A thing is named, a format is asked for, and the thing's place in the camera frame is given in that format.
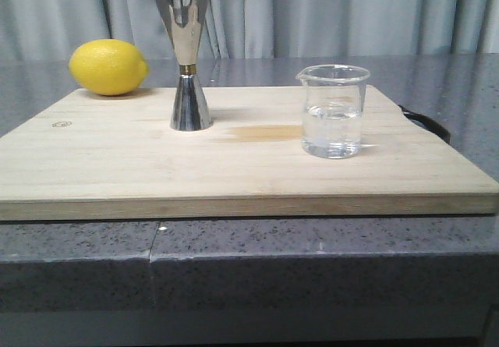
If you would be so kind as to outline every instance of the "jigger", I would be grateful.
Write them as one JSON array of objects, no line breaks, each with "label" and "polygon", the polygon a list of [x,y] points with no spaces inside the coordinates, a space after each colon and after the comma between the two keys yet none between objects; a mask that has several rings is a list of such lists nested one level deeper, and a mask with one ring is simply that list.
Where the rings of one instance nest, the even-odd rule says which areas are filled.
[{"label": "jigger", "polygon": [[156,0],[156,5],[180,66],[170,126],[181,131],[206,129],[212,121],[196,61],[208,0]]}]

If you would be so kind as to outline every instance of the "black handle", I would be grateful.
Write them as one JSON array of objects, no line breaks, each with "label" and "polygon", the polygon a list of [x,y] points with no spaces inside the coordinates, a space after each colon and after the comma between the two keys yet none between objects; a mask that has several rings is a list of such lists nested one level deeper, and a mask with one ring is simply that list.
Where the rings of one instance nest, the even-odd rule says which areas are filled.
[{"label": "black handle", "polygon": [[441,138],[445,143],[449,144],[451,142],[451,134],[440,123],[438,123],[437,121],[431,119],[426,115],[421,115],[420,113],[411,112],[410,110],[402,107],[401,105],[399,105],[399,107],[402,110],[402,113],[404,114],[405,117],[407,117],[412,121],[419,122],[421,125],[423,125],[425,129],[427,129],[431,133]]}]

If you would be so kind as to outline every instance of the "curtain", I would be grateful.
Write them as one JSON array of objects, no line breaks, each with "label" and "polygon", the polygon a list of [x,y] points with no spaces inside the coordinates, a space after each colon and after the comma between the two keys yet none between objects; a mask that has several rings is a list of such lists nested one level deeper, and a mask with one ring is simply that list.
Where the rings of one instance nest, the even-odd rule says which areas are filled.
[{"label": "curtain", "polygon": [[[0,0],[0,62],[113,37],[174,58],[154,0]],[[499,0],[211,0],[200,58],[499,52]]]}]

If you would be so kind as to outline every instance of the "water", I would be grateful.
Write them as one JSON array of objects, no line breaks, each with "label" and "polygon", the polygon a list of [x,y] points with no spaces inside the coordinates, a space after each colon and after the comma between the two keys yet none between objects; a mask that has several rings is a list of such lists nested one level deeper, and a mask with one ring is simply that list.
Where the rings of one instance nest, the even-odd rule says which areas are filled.
[{"label": "water", "polygon": [[360,150],[361,115],[348,104],[306,108],[303,149],[320,158],[348,158]]}]

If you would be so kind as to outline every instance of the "lemon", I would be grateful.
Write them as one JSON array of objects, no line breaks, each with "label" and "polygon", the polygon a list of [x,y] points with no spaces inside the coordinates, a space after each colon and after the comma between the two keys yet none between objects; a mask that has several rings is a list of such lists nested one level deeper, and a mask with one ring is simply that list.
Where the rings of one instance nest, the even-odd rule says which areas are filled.
[{"label": "lemon", "polygon": [[135,90],[149,73],[139,48],[117,39],[98,39],[80,45],[68,67],[83,87],[111,96]]}]

